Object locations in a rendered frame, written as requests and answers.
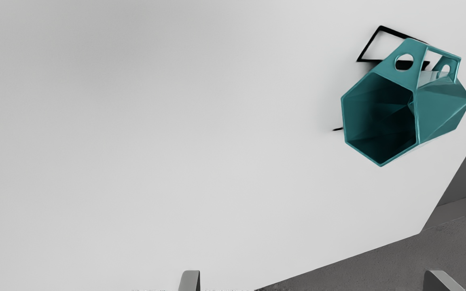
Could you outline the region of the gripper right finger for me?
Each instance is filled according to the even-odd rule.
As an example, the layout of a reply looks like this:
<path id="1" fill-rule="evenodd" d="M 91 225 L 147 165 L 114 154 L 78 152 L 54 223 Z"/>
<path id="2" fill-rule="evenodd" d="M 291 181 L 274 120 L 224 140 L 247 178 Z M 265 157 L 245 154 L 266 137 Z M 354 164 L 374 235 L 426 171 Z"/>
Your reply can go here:
<path id="1" fill-rule="evenodd" d="M 424 291 L 466 291 L 442 270 L 427 270 L 424 275 Z"/>

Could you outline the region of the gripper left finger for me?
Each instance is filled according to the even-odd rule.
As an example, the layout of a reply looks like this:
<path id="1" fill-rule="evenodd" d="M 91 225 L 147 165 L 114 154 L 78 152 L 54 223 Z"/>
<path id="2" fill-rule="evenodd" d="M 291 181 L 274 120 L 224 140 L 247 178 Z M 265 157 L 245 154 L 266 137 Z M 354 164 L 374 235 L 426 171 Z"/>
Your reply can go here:
<path id="1" fill-rule="evenodd" d="M 178 291 L 201 291 L 200 271 L 184 271 L 181 275 Z"/>

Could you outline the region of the teal faceted mug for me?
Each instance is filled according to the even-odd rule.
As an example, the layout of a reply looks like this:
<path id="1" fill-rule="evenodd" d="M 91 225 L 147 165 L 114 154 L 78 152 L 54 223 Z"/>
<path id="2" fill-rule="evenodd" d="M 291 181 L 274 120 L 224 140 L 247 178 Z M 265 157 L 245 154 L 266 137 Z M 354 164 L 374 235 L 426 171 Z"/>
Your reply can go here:
<path id="1" fill-rule="evenodd" d="M 407 38 L 341 98 L 345 142 L 383 167 L 455 130 L 466 112 L 461 58 Z"/>

